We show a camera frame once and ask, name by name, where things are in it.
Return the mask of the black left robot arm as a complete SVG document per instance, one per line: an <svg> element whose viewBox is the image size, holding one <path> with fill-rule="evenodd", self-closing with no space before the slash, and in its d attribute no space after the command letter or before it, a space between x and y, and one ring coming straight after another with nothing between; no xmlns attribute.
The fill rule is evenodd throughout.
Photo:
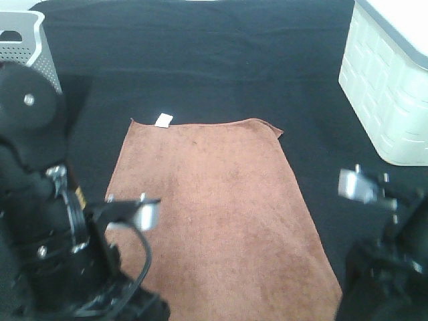
<svg viewBox="0 0 428 321"><path fill-rule="evenodd" d="M169 305L145 290L152 251L140 220L159 199L85 204L68 163L68 112L39 72L1 64L1 235L13 255L14 316L33 320L168 320ZM137 277L120 267L109 224L129 228L145 260Z"/></svg>

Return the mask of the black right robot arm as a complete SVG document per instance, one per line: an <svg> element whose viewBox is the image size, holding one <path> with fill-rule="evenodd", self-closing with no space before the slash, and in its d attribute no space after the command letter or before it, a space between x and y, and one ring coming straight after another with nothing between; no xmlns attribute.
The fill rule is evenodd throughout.
<svg viewBox="0 0 428 321"><path fill-rule="evenodd" d="M393 215L377 239L354 243L336 320L427 319L427 196Z"/></svg>

